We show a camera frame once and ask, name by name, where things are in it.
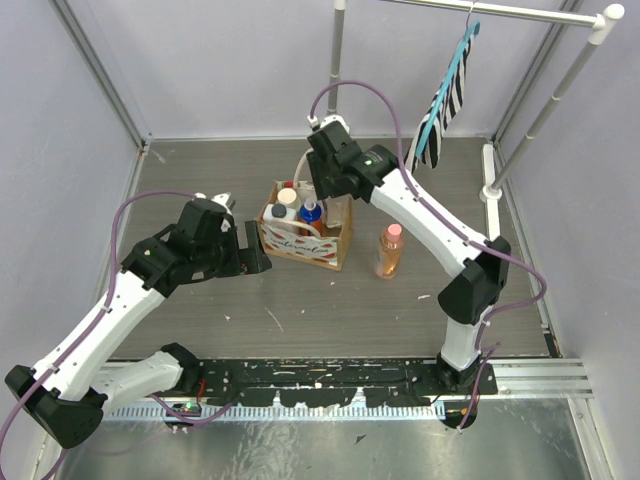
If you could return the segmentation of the blue cap orange bottle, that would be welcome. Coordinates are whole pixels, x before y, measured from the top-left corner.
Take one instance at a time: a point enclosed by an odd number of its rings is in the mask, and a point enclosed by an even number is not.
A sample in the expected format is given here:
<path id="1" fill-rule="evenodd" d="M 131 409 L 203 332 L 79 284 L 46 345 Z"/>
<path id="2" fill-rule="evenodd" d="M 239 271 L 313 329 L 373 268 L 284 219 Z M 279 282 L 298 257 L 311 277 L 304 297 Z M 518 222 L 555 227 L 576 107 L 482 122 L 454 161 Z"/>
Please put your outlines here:
<path id="1" fill-rule="evenodd" d="M 307 197 L 302 203 L 299 218 L 303 223 L 313 227 L 319 236 L 323 235 L 322 208 L 313 196 Z"/>

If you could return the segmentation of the clear bottle grey cap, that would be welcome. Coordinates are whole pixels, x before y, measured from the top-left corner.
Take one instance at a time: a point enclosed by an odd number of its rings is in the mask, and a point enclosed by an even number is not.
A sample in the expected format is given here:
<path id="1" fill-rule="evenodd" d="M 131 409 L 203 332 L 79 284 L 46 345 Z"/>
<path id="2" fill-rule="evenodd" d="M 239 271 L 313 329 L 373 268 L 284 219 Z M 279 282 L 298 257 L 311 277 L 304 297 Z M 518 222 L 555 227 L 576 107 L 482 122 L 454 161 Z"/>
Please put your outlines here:
<path id="1" fill-rule="evenodd" d="M 323 200 L 324 223 L 329 229 L 340 229 L 349 217 L 348 196 Z"/>

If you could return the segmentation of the cream cap bottle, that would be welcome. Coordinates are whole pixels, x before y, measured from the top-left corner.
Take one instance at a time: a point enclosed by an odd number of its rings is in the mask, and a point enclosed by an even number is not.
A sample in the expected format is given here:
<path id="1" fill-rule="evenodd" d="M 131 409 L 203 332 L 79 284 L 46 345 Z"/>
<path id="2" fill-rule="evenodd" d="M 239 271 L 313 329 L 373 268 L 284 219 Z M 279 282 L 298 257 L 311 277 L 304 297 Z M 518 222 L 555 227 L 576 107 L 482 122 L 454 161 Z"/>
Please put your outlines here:
<path id="1" fill-rule="evenodd" d="M 298 193 L 291 187 L 280 189 L 277 193 L 276 200 L 278 204 L 293 209 L 294 211 L 298 211 L 301 205 Z"/>

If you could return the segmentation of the metal clothes rack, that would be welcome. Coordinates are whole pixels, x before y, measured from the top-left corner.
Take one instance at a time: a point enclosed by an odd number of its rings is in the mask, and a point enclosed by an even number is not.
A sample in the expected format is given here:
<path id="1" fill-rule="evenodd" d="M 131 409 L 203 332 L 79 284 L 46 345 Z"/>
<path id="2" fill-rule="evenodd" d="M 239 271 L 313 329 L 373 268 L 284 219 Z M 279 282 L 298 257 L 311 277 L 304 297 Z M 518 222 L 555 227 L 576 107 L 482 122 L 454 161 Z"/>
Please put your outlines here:
<path id="1" fill-rule="evenodd" d="M 613 3 L 608 5 L 601 13 L 583 15 L 578 12 L 578 9 L 582 6 L 580 1 L 563 1 L 558 11 L 506 6 L 484 1 L 420 1 L 418 4 L 431 8 L 464 11 L 468 15 L 477 13 L 479 15 L 544 22 L 550 25 L 527 67 L 526 73 L 516 88 L 495 133 L 483 146 L 483 185 L 479 192 L 479 198 L 484 203 L 487 234 L 493 239 L 501 233 L 499 204 L 503 197 L 503 190 L 506 187 L 509 174 L 527 151 L 597 47 L 602 45 L 617 22 L 623 18 L 625 8 L 619 3 Z M 504 158 L 501 148 L 506 136 L 515 125 L 529 96 L 533 93 L 536 84 L 548 67 L 562 37 L 571 26 L 584 27 L 591 30 L 585 46 L 572 62 L 531 126 L 525 131 L 514 152 L 508 158 Z"/>

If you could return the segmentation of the pink cap lotion bottle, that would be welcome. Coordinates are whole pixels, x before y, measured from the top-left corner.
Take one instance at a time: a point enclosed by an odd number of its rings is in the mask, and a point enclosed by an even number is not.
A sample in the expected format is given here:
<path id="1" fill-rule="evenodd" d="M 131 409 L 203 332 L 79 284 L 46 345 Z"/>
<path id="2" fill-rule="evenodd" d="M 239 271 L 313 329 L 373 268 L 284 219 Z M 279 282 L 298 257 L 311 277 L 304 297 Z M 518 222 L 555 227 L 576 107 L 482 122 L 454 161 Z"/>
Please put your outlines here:
<path id="1" fill-rule="evenodd" d="M 374 271 L 382 279 L 395 276 L 404 251 L 404 230 L 400 224 L 387 226 L 380 234 L 375 254 Z"/>

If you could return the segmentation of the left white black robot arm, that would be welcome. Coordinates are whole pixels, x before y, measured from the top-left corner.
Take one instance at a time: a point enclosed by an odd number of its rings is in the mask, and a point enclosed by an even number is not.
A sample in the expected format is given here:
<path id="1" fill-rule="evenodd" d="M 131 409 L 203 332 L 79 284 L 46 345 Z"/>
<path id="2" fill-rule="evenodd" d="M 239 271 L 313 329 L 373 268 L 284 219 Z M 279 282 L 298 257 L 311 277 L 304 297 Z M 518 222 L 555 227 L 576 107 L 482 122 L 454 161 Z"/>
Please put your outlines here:
<path id="1" fill-rule="evenodd" d="M 178 287 L 270 269 L 256 221 L 246 222 L 247 245 L 240 246 L 233 206 L 227 193 L 188 195 L 177 222 L 138 241 L 123 261 L 111 261 L 106 293 L 56 348 L 34 366 L 8 372 L 18 406 L 60 447 L 79 446 L 107 414 L 139 398 L 197 390 L 200 361 L 177 343 L 114 374 L 101 369 Z"/>

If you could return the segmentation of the white bottle grey cap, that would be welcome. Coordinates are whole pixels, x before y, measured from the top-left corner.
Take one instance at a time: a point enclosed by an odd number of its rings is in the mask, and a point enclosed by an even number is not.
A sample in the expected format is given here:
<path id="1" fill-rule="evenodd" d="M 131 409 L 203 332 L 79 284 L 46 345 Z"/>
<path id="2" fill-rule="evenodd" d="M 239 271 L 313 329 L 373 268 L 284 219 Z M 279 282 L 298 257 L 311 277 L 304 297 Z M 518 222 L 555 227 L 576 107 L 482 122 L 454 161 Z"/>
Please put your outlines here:
<path id="1" fill-rule="evenodd" d="M 296 211 L 282 204 L 267 204 L 262 215 L 262 220 L 265 224 L 281 230 L 286 230 L 294 234 L 299 232 L 299 228 L 293 225 L 293 222 L 297 221 Z"/>

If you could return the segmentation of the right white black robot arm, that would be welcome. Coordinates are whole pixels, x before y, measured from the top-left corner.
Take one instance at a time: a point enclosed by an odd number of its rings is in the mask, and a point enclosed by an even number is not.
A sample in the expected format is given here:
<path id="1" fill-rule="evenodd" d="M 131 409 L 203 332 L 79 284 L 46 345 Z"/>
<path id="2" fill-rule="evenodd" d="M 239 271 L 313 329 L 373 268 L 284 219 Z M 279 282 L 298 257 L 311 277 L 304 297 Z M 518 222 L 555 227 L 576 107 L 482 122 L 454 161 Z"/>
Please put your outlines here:
<path id="1" fill-rule="evenodd" d="M 349 195 L 393 217 L 439 261 L 450 283 L 437 300 L 447 316 L 437 378 L 459 394 L 477 375 L 480 326 L 497 303 L 508 276 L 511 252 L 502 237 L 493 240 L 468 228 L 435 201 L 381 145 L 362 149 L 341 117 L 309 120 L 312 148 L 307 156 L 315 192 L 321 199 Z"/>

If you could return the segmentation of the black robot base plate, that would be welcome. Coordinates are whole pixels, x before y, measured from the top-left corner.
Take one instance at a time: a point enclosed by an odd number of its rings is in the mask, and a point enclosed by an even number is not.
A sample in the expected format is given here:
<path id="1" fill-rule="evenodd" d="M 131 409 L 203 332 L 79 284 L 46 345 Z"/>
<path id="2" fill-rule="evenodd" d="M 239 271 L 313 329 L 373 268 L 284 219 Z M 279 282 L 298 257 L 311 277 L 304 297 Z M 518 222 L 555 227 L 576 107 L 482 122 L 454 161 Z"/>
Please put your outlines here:
<path id="1" fill-rule="evenodd" d="M 481 395 L 498 393 L 492 366 L 484 368 L 479 380 L 470 377 L 455 386 L 443 382 L 439 364 L 431 358 L 218 359 L 201 361 L 189 387 L 156 395 L 201 395 L 211 406 L 326 408 L 346 407 L 361 394 L 368 408 L 413 407 L 428 406 L 433 397 L 469 396 L 474 386 Z"/>

